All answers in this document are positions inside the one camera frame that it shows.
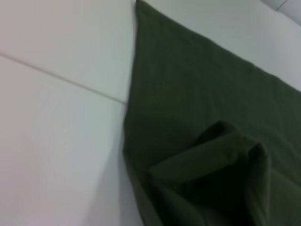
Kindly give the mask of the dark green t-shirt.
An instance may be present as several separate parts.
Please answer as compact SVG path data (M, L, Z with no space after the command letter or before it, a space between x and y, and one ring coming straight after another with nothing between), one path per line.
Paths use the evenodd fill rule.
M301 226L301 92L136 0L123 156L144 226Z

